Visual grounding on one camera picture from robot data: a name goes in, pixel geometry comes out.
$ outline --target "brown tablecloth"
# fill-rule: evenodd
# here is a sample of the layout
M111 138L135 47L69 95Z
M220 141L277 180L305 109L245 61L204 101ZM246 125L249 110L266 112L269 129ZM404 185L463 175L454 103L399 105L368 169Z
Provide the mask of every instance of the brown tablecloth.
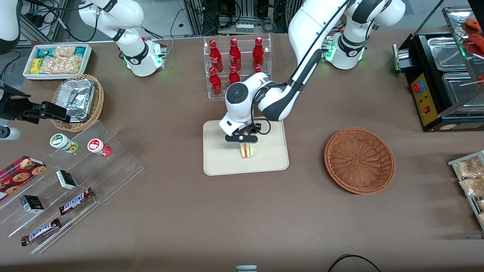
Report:
M0 270L325 271L346 253L383 271L484 269L484 241L464 239L481 234L479 225L447 166L484 149L483 133L422 132L406 80L393 72L392 44L408 34L373 32L354 69L317 68L284 120L287 170L216 177L203 172L202 126L226 108L207 99L203 39L176 40L168 67L143 78L114 43L91 44L88 72L105 90L101 120L146 169L40 255L0 226ZM272 44L272 78L284 82L294 53L287 35ZM25 80L22 91L50 101L58 85ZM0 143L1 167L53 151L48 139L60 131L50 121L12 125L23 136ZM352 126L377 133L394 153L394 180L379 194L348 193L324 167L328 138ZM371 271L344 262L339 271Z

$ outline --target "clear acrylic display stand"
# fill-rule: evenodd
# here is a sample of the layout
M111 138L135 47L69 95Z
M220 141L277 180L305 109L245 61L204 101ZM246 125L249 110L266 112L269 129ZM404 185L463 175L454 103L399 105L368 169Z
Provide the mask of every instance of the clear acrylic display stand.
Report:
M243 35L237 36L237 44L241 50L242 56L242 69L238 71L241 80L244 77L253 74L254 68L252 66L252 51L256 44L256 37L262 38L262 47L264 47L264 64L262 72L266 73L269 79L271 78L272 66L271 66L271 36L270 35ZM222 95L215 96L210 87L210 73L209 69L212 66L210 62L210 46L209 41L214 39L217 42L217 48L222 54L222 64L224 65L224 70L218 73L220 80L222 81ZM203 41L203 57L205 60L205 77L207 78L207 92L209 99L225 99L225 92L228 88L229 81L228 75L230 74L230 58L228 53L230 51L230 41L219 41L217 37L215 38L205 38Z
M56 150L44 158L47 171L38 180L31 181L31 184L27 184L28 187L17 190L15 195L11 195L5 203L1 204L2 223L9 237L18 239L18 246L23 236L31 234L58 217L62 225L60 229L50 231L26 247L32 254L43 252L143 170L136 158L114 137L115 134L101 121L97 121L72 139L79 144L79 149L75 153ZM108 157L101 157L87 150L87 143L93 138L101 139L109 145L112 153ZM61 187L56 176L56 171L59 169L72 174L77 183L74 190ZM95 195L61 216L59 207L64 206L89 187ZM38 196L45 210L39 214L26 213L20 204L22 195Z

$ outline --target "beige tray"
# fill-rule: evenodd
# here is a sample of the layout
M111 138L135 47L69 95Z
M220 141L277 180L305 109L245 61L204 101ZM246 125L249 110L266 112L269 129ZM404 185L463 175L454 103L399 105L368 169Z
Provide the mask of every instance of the beige tray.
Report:
M266 121L261 131L267 131ZM282 122L271 122L268 135L257 135L254 144L255 155L242 159L239 143L227 143L219 121L208 121L203 125L203 171L209 176L254 173L284 170L289 166L286 135Z

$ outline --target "wicker basket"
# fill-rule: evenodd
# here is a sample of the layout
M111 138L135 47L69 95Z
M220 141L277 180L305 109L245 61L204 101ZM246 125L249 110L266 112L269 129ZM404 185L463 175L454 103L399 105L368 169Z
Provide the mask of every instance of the wicker basket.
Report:
M96 89L94 90L94 97L92 99L91 112L89 113L90 117L84 123L63 123L63 122L51 120L54 126L59 129L67 130L70 132L83 131L88 127L90 127L92 124L94 124L99 119L99 116L101 115L101 110L103 109L103 102L104 102L103 86L101 86L101 84L95 77L87 74L70 78L67 81L81 80L81 79L89 79L96 84ZM61 87L59 86L57 88L57 92L54 94L54 98L52 99L53 103L56 102L57 95L59 94L60 89Z
M382 191L395 173L395 159L385 141L355 127L331 136L324 150L324 163L337 184L359 195Z

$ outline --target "acrylic bottle rack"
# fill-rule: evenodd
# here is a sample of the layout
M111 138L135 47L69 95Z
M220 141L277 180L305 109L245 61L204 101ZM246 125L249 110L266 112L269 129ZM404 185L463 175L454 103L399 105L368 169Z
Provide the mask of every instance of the acrylic bottle rack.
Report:
M270 35L243 35L243 36L236 36L237 37L237 44L241 50L242 56L242 69L238 71L241 80L244 77L253 74L254 68L252 66L252 51L254 50L254 45L256 42L256 37L262 38L262 47L264 48L264 64L262 65L262 72L266 73L268 78L271 78L272 73L272 63L271 63L271 36ZM217 42L217 48L220 50L222 54L222 64L224 65L224 70L221 73L218 73L220 80L222 81L222 95L215 96L212 92L210 87L210 73L209 69L212 66L210 62L210 46L209 41L215 40ZM205 60L205 77L207 79L207 93L209 99L225 99L225 92L227 91L229 84L228 75L230 74L230 58L228 53L230 51L230 40L219 40L217 37L214 38L205 38L203 41L203 57Z

